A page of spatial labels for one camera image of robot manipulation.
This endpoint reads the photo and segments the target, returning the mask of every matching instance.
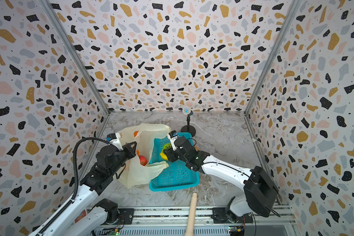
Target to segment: black round base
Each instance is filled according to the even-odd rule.
[[[184,127],[181,128],[181,132],[188,132],[191,134],[192,137],[194,137],[196,133],[195,128],[191,125],[189,126],[189,131],[188,131],[188,126],[185,125]]]

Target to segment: plastic bag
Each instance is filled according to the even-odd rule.
[[[122,137],[120,139],[121,145],[137,142],[137,155],[126,162],[126,168],[119,178],[125,187],[132,188],[135,185],[148,184],[169,166],[165,161],[142,166],[138,155],[144,156],[149,163],[154,139],[165,138],[170,131],[169,126],[162,124],[141,124],[119,131]]]

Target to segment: blue basket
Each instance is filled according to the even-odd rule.
[[[193,145],[193,140],[191,139],[190,133],[183,132],[177,134],[179,137],[184,136],[189,139],[190,143]],[[154,148],[151,160],[149,162],[150,164],[164,161],[164,159],[161,158],[160,153],[165,144],[170,144],[167,137],[154,140]],[[170,161],[166,162],[169,167],[164,169],[159,176],[151,180],[149,184],[151,191],[157,192],[178,190],[194,187],[199,184],[198,172],[189,170],[183,161],[177,160],[174,163],[171,163]]]

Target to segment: terrazzo wall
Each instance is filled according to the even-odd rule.
[[[38,2],[0,1],[0,235],[28,235],[70,196],[72,148],[103,119]]]
[[[52,0],[110,110],[243,110],[288,0]]]
[[[249,114],[302,235],[354,236],[354,1],[302,1]]]

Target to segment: marble tabletop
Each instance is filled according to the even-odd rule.
[[[112,113],[102,137],[118,132],[129,126],[148,124],[165,124],[172,130],[180,131],[186,125],[186,116],[182,113]],[[240,113],[195,113],[190,124],[197,131],[194,139],[199,150],[241,167],[260,166],[245,119]],[[95,153],[104,144],[99,143]],[[88,165],[88,170],[96,162],[95,155]],[[115,180],[91,204],[93,206],[103,198],[118,203],[119,206],[188,206],[192,193],[198,193],[197,205],[227,205],[233,196],[244,192],[233,184],[216,176],[199,173],[199,185],[192,188],[152,192],[147,185],[137,185],[127,189]]]

